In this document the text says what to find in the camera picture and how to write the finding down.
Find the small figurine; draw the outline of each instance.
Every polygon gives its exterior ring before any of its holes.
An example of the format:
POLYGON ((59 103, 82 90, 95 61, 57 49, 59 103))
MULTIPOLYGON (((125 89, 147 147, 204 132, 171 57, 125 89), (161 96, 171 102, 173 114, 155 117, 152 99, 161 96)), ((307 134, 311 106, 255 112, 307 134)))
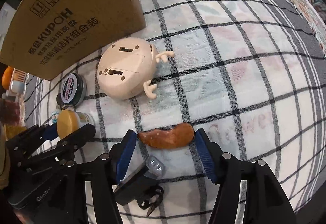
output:
POLYGON ((60 109, 55 109, 51 113, 52 124, 55 124, 58 121, 58 116, 59 116, 60 113, 61 113, 60 109))
POLYGON ((160 60, 166 63, 167 57, 174 57, 174 52, 158 54, 155 45, 144 39, 121 39, 102 55, 97 68, 98 84, 111 98, 125 100, 144 90, 148 98, 155 99, 157 84, 150 84, 156 64, 160 60))

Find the white cup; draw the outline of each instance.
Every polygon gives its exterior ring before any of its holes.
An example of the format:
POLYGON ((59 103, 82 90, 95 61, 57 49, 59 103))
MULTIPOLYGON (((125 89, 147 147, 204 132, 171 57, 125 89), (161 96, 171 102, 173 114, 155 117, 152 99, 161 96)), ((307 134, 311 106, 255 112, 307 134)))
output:
POLYGON ((10 91, 15 94, 24 94, 26 85, 24 82, 12 80, 10 83, 10 91))

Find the blue gripper pad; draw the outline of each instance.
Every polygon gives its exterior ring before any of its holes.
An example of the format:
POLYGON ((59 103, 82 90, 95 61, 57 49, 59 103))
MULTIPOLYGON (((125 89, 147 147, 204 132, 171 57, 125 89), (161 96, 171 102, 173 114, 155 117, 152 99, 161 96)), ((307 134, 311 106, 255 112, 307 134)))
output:
POLYGON ((211 181, 215 183, 217 181, 217 177, 215 175, 215 164, 206 147, 202 135, 198 130, 195 132, 195 145, 208 179, 211 179, 211 181))
POLYGON ((126 176, 132 154, 134 153, 135 150, 136 142, 137 142, 137 134, 135 133, 135 131, 132 131, 131 135, 129 136, 129 140, 123 149, 120 159, 117 162, 116 181, 118 183, 121 180, 123 180, 124 177, 126 176))

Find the yellow jar lid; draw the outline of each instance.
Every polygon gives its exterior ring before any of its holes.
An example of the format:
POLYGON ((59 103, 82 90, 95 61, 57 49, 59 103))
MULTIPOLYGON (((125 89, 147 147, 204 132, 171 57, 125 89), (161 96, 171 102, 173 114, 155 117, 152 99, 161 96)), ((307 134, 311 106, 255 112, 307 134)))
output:
POLYGON ((73 111, 62 110, 58 116, 57 132, 60 139, 64 139, 78 129, 78 120, 73 111))

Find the gray cloth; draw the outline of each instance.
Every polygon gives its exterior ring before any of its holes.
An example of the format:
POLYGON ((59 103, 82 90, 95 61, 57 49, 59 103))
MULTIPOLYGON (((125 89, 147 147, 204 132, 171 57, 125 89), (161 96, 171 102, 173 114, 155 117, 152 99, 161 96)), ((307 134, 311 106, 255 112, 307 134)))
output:
MULTIPOLYGON (((77 111, 90 113, 97 129, 93 142, 76 153, 77 162, 108 152, 127 129, 170 129, 189 122, 239 159, 263 158, 293 208, 303 206, 325 168, 326 67, 307 21, 286 0, 140 1, 147 27, 132 36, 155 44, 159 52, 175 52, 158 65, 152 81, 158 84, 157 99, 140 94, 116 101, 101 91, 96 68, 106 46, 50 82, 34 78, 38 87, 26 123, 49 122, 62 79, 76 72, 87 81, 77 111)), ((40 151, 49 147, 46 143, 40 151)), ((164 151, 138 142, 127 175, 149 154, 167 166, 163 203, 150 217, 135 201, 119 206, 123 221, 206 224, 218 186, 205 177, 194 144, 164 151)), ((89 217, 95 222, 89 197, 89 217)), ((236 223, 245 202, 244 182, 236 223)))

